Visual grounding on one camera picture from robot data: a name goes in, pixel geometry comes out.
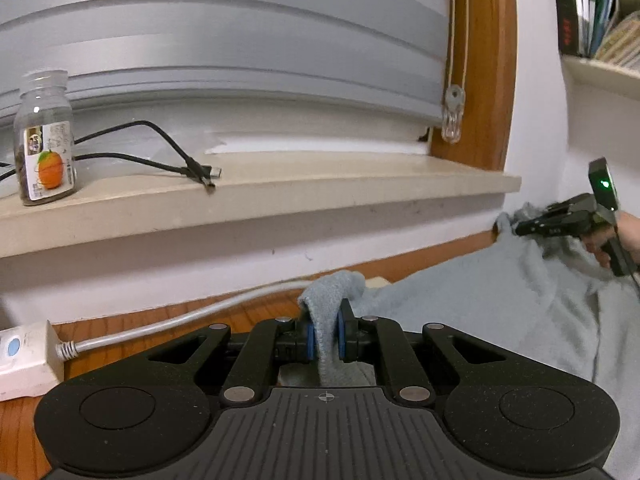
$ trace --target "gray roller blind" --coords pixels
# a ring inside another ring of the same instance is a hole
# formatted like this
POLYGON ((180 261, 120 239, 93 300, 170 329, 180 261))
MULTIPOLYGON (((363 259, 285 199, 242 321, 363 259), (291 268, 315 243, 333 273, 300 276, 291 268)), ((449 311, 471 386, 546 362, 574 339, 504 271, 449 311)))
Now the gray roller blind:
POLYGON ((449 0, 0 0, 0 119, 20 76, 72 100, 139 92, 304 95, 440 118, 449 0))

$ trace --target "gray ribbed panel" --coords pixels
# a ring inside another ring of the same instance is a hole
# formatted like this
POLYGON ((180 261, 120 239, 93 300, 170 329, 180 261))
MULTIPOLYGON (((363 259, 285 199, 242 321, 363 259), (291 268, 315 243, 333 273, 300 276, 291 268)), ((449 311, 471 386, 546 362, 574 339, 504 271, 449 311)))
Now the gray ribbed panel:
POLYGON ((24 72, 53 66, 71 74, 72 100, 284 92, 437 120, 447 2, 0 0, 0 118, 24 72))
MULTIPOLYGON (((561 478, 610 480, 597 470, 561 478)), ((79 479, 62 471, 48 478, 79 479)), ((274 388, 257 406, 223 412, 189 456, 131 479, 525 480, 476 462, 431 412, 393 404, 380 388, 274 388), (325 392, 334 399, 321 400, 325 392)))

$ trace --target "wooden window frame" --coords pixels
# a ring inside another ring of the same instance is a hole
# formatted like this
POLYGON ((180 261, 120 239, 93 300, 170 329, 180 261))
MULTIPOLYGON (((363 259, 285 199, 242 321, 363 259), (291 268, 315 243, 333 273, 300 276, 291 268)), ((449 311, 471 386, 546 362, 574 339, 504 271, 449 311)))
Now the wooden window frame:
MULTIPOLYGON (((452 82, 460 84, 465 58, 466 0, 456 9, 452 82)), ((431 155, 482 170, 504 169, 516 81, 516 0, 469 0, 466 103, 457 144, 434 131, 431 155)))

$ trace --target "bottle cap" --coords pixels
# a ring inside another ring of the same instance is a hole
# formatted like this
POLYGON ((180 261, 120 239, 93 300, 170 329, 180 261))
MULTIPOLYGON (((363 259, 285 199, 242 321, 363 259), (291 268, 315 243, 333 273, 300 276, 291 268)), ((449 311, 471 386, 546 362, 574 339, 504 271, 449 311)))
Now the bottle cap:
POLYGON ((66 88, 66 82, 68 79, 69 76, 66 70, 40 70, 38 72, 29 72, 22 77, 20 97, 25 95, 27 92, 31 92, 39 88, 66 88))

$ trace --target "orange fruit picture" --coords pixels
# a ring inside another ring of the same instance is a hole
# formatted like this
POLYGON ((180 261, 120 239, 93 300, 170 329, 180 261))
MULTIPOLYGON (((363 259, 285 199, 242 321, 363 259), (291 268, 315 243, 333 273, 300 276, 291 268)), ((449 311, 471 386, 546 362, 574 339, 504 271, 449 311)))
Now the orange fruit picture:
POLYGON ((56 152, 42 152, 38 157, 38 180, 45 189, 55 189, 62 184, 64 164, 56 152))

